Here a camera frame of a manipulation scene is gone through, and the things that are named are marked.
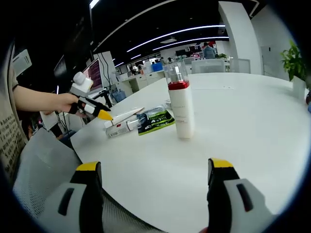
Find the white table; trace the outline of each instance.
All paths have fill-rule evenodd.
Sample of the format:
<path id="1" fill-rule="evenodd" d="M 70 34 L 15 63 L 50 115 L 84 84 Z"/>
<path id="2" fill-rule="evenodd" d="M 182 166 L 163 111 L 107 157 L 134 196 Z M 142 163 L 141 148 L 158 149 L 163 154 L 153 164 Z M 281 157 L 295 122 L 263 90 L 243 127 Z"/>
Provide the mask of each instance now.
<path id="1" fill-rule="evenodd" d="M 239 73 L 190 75 L 196 130 L 179 140 L 175 126 L 143 136 L 108 139 L 98 119 L 71 142 L 83 163 L 101 161 L 103 188 L 124 208 L 170 233 L 197 233 L 208 225 L 207 159 L 230 161 L 280 213 L 304 174 L 310 115 L 291 96 L 292 84 Z M 168 99 L 166 80 L 131 95 L 113 114 L 146 109 Z"/>

